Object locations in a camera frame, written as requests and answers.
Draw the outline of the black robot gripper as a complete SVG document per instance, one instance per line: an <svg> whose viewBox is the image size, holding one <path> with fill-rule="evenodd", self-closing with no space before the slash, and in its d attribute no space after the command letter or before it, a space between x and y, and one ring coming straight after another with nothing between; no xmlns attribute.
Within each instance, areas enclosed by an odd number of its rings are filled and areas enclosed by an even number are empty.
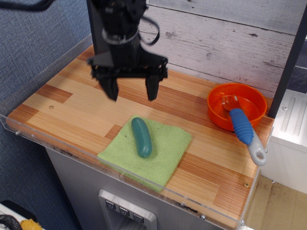
<svg viewBox="0 0 307 230"><path fill-rule="evenodd" d="M126 40L107 36L105 31L102 35L108 51L89 58L87 63L108 98L118 98L117 78L146 78L148 100L155 100L159 81L168 77L167 58L143 49L139 33Z"/></svg>

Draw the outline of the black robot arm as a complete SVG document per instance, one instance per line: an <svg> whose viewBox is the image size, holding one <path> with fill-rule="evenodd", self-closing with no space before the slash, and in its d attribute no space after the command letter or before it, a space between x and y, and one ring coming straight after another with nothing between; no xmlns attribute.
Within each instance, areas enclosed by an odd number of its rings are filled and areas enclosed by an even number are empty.
<svg viewBox="0 0 307 230"><path fill-rule="evenodd" d="M89 0L87 7L94 45L94 57L87 60L92 77L114 101L117 78L144 78L148 99L155 100L159 82L167 78L168 59L141 46L140 20L156 25L144 16L146 1Z"/></svg>

